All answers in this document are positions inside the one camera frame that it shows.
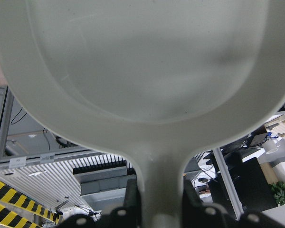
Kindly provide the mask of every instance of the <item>green plant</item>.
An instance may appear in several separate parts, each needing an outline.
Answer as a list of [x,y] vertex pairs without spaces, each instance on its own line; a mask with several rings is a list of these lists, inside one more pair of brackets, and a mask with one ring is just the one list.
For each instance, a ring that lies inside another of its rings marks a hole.
[[274,195],[276,203],[278,205],[285,204],[285,183],[282,181],[278,181],[277,183],[270,184],[271,191]]

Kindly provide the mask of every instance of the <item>metal profile beam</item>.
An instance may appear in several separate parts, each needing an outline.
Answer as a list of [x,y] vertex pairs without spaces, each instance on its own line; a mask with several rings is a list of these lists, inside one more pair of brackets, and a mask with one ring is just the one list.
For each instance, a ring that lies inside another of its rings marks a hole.
[[232,207],[234,209],[234,213],[235,213],[237,219],[240,219],[241,215],[244,213],[243,208],[242,208],[242,203],[238,198],[238,194],[237,194],[237,191],[236,191],[234,184],[232,182],[232,179],[231,179],[230,173],[228,171],[228,167],[226,165],[224,156],[223,156],[222,152],[220,151],[220,148],[214,149],[213,154],[214,154],[214,157],[217,161],[218,168],[219,168],[220,173],[222,175],[224,184],[226,186],[227,193],[230,197],[230,201],[231,201]]
[[[89,149],[86,149],[83,147],[64,148],[64,149],[60,149],[60,150],[54,150],[51,152],[55,154],[55,162],[81,158],[83,156],[89,157],[89,156],[97,156],[97,155],[103,154],[101,152],[89,150]],[[27,166],[40,164],[40,156],[43,153],[44,152],[41,152],[38,154],[27,155],[27,163],[26,163]],[[5,157],[5,158],[0,159],[0,170],[8,169],[9,168],[9,162],[10,162],[9,157]]]
[[14,96],[8,87],[2,100],[0,113],[0,157],[2,157],[6,148],[6,139],[9,132],[10,116],[13,108]]

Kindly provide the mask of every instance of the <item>label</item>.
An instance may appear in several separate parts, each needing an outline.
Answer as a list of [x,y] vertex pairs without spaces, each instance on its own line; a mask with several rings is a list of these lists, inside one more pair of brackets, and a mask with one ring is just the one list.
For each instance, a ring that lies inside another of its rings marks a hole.
[[40,155],[40,164],[54,162],[55,153],[44,153]]
[[11,158],[9,162],[9,169],[24,167],[27,163],[27,157]]

